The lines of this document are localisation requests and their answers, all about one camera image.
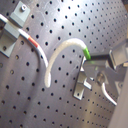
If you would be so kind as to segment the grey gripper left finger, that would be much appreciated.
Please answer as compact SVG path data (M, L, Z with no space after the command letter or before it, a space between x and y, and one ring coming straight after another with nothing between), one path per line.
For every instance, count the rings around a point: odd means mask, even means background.
M120 94L121 89L118 85L124 82L126 74L125 67L118 66L114 70L104 61L85 61L83 69L86 77L101 87L102 93L109 101L113 101L113 98L106 90L107 85L113 87L117 91L117 94Z

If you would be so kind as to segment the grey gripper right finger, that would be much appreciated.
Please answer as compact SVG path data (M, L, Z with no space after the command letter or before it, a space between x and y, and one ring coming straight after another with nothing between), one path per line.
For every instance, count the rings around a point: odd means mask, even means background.
M112 69L128 62L128 42L121 42L114 48L101 53L93 53L92 60L107 60Z

